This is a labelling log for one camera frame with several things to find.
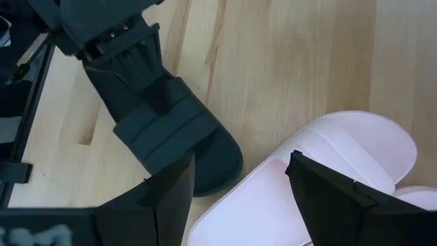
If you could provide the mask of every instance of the pink slipper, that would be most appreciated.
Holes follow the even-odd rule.
[[[399,200],[425,210],[437,210],[437,189],[431,187],[404,187],[393,194]]]
[[[284,174],[290,153],[392,194],[416,161],[409,134],[380,115],[325,115],[291,136],[195,224],[189,246],[307,245],[311,239]]]

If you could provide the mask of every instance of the wooden floor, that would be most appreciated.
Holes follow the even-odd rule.
[[[409,131],[419,157],[404,185],[437,187],[437,1],[166,0],[165,66],[235,137],[244,173],[325,113],[359,109]],[[74,58],[55,53],[10,206],[99,205],[147,173]],[[187,228],[223,194],[195,199]]]

